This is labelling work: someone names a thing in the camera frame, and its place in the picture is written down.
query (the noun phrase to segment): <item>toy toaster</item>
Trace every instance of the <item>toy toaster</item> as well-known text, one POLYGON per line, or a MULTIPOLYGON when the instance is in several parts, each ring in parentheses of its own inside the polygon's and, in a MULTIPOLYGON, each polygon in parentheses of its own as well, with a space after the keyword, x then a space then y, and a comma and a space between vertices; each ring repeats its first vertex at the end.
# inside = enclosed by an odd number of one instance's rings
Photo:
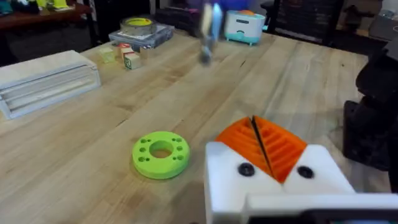
POLYGON ((237 40, 250 46, 259 42, 265 17, 248 10, 228 11, 224 34, 226 40, 237 40))

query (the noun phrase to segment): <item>black equipment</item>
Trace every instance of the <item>black equipment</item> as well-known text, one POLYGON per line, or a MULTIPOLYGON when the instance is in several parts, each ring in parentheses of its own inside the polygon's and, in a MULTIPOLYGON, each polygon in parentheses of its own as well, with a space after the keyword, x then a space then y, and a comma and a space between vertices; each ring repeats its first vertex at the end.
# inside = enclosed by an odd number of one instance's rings
POLYGON ((398 192, 398 39, 370 59, 356 86, 364 96, 344 105, 343 154, 389 171, 391 189, 398 192))

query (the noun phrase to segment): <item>roll of tape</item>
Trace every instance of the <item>roll of tape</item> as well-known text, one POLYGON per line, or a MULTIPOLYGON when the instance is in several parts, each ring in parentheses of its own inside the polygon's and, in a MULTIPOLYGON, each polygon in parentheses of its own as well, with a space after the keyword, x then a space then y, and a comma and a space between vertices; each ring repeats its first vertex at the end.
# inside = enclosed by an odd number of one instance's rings
POLYGON ((156 24, 148 18, 132 17, 123 19, 120 28, 127 35, 149 35, 156 31, 156 24))

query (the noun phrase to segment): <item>green 3d printed disc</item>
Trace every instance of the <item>green 3d printed disc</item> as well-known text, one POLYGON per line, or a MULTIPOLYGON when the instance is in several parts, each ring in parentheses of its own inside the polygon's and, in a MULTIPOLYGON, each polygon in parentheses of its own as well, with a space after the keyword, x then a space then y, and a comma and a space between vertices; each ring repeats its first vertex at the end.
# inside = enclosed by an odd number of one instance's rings
POLYGON ((132 161, 140 174, 152 179, 168 179, 186 168, 189 154, 188 143, 181 136, 157 131, 134 144, 132 161))

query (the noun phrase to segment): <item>orange 3d printed part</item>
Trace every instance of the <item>orange 3d printed part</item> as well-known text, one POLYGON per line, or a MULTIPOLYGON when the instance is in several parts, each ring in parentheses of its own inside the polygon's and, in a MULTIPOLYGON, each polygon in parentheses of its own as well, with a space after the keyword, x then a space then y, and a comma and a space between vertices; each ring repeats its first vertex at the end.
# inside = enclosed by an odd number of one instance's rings
POLYGON ((283 183, 307 143, 278 125, 253 116, 226 128, 216 141, 226 144, 279 183, 283 183))

